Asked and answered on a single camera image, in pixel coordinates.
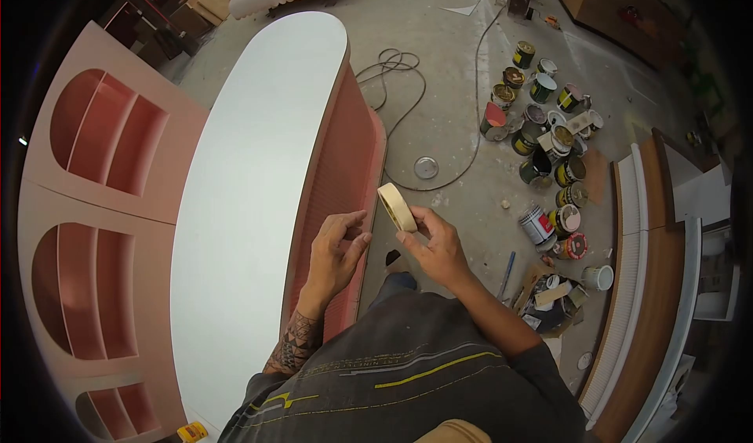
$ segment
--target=gray t-shirt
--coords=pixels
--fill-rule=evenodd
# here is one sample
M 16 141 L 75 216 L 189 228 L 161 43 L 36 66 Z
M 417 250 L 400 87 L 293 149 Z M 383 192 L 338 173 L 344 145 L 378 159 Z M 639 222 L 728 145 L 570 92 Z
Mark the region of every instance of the gray t-shirt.
M 405 291 L 292 378 L 255 374 L 221 441 L 414 441 L 453 418 L 492 441 L 584 436 L 583 411 L 546 344 L 507 360 L 460 301 Z

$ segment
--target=finger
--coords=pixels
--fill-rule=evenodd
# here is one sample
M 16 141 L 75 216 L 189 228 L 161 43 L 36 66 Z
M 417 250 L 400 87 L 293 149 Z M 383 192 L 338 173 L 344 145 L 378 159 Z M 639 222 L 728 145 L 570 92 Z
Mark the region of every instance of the finger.
M 410 212 L 413 214 L 413 217 L 426 226 L 429 234 L 432 237 L 440 232 L 444 224 L 447 224 L 447 221 L 440 218 L 439 215 L 431 208 L 423 206 L 411 206 L 409 208 Z
M 347 212 L 344 214 L 331 214 L 322 224 L 320 234 L 328 237 L 331 243 L 339 243 L 343 240 L 345 232 L 350 227 L 363 224 L 366 210 Z
M 369 242 L 371 242 L 371 232 L 364 232 L 350 243 L 350 247 L 348 247 L 348 251 L 345 252 L 345 256 L 343 257 L 343 264 L 348 271 L 355 269 L 358 260 L 361 259 L 361 256 L 366 251 Z
M 361 235 L 361 233 L 363 233 L 363 229 L 359 227 L 348 228 L 348 230 L 345 231 L 343 239 L 345 239 L 346 241 L 354 241 L 355 238 Z
M 416 257 L 416 260 L 418 260 L 419 262 L 426 254 L 429 253 L 428 248 L 420 243 L 419 240 L 409 232 L 398 231 L 398 233 L 395 234 L 395 237 L 398 238 L 398 240 L 405 246 L 408 252 L 410 252 L 412 256 Z
M 428 231 L 428 227 L 426 227 L 426 224 L 424 224 L 423 221 L 418 221 L 418 222 L 416 222 L 416 226 L 418 226 L 419 232 L 421 234 L 423 234 L 423 236 L 430 241 L 431 240 L 431 232 Z
M 341 214 L 340 217 L 335 220 L 332 227 L 325 234 L 328 241 L 332 245 L 337 245 L 345 237 L 349 228 L 355 227 L 356 224 L 363 224 L 366 211 L 349 212 L 347 214 Z

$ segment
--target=curved white tabletop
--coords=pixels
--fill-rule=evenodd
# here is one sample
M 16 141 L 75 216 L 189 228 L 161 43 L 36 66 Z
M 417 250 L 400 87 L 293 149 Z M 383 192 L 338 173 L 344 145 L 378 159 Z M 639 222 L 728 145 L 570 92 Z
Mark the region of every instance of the curved white tabletop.
M 298 203 L 347 49 L 326 13 L 270 24 L 236 62 L 196 147 L 175 226 L 170 327 L 188 419 L 215 438 L 277 343 Z

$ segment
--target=jeans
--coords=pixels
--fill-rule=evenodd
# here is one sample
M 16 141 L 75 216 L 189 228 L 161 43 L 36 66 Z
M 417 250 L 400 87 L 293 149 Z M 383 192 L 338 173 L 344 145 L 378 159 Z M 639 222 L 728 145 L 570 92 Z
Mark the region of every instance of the jeans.
M 367 310 L 370 310 L 372 307 L 378 305 L 385 299 L 398 294 L 399 292 L 407 290 L 416 291 L 417 288 L 418 285 L 416 284 L 415 278 L 413 278 L 413 276 L 407 271 L 401 271 L 400 273 L 390 273 L 389 275 L 387 275 L 387 278 L 384 279 L 382 287 L 376 294 L 377 297 L 374 298 Z

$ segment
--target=workshop floor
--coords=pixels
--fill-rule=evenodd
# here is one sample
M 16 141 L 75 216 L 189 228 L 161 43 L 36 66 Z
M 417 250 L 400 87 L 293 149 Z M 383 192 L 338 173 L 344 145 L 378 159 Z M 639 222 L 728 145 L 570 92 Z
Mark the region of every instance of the workshop floor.
M 419 70 L 427 81 L 426 95 L 390 137 L 385 169 L 400 184 L 430 189 L 462 172 L 479 143 L 475 51 L 498 6 L 494 5 L 495 0 L 481 0 L 469 16 L 440 8 L 465 7 L 476 1 L 304 0 L 284 5 L 277 15 L 303 10 L 336 15 L 348 31 L 350 62 L 355 72 L 375 63 L 386 48 L 419 55 Z M 557 64 L 560 88 L 573 82 L 592 96 L 593 109 L 606 123 L 589 141 L 589 149 L 597 149 L 607 161 L 628 156 L 629 145 L 650 137 L 652 126 L 678 140 L 682 138 L 689 116 L 670 96 L 677 95 L 673 74 L 660 76 L 622 49 L 575 26 L 558 0 L 534 0 L 531 6 L 543 17 L 556 15 L 562 30 L 552 29 L 536 13 L 530 21 L 515 22 L 503 12 L 479 51 L 481 105 L 486 105 L 491 86 L 511 65 L 514 43 L 526 40 L 536 47 L 535 62 L 546 57 Z M 273 19 L 265 13 L 240 21 L 229 18 L 212 32 L 193 60 L 182 61 L 186 56 L 176 58 L 165 66 L 163 74 L 199 103 L 211 107 L 246 44 Z M 415 73 L 402 72 L 388 74 L 386 84 L 389 98 L 379 114 L 389 132 L 419 97 L 422 81 Z M 378 79 L 364 83 L 362 91 L 371 106 L 383 98 Z M 294 91 L 291 97 L 296 98 Z M 545 110 L 554 109 L 555 97 L 550 98 Z M 520 115 L 527 103 L 529 96 L 522 93 L 511 111 Z M 432 156 L 438 161 L 439 174 L 433 180 L 420 180 L 413 174 L 413 163 L 420 156 Z M 525 185 L 518 176 L 521 162 L 522 157 L 510 147 L 509 137 L 501 143 L 481 139 L 473 165 L 457 182 L 425 192 L 401 190 L 408 203 L 433 207 L 457 227 L 472 270 L 492 294 L 496 295 L 500 288 L 511 251 L 516 252 L 505 298 L 517 295 L 527 265 L 539 261 L 517 220 L 532 202 L 540 203 L 545 210 L 553 209 L 558 190 L 556 184 L 543 191 Z M 610 261 L 606 255 L 614 246 L 614 201 L 608 171 L 603 176 L 606 187 L 602 202 L 590 203 L 582 211 L 580 231 L 587 236 L 588 254 L 579 261 L 557 261 L 557 268 L 571 278 L 579 278 L 583 267 Z M 384 176 L 382 182 L 387 181 L 390 178 Z M 504 199 L 511 203 L 508 210 L 500 206 Z M 381 286 L 385 254 L 395 248 L 401 250 L 400 247 L 395 240 L 395 227 L 380 205 L 367 258 L 361 314 Z M 415 262 L 412 267 L 423 291 L 450 296 L 446 289 L 432 283 Z M 562 336 L 560 371 L 572 392 L 578 391 L 585 374 L 577 369 L 578 358 L 584 352 L 596 352 L 607 299 L 608 293 L 592 292 L 584 306 L 584 321 Z

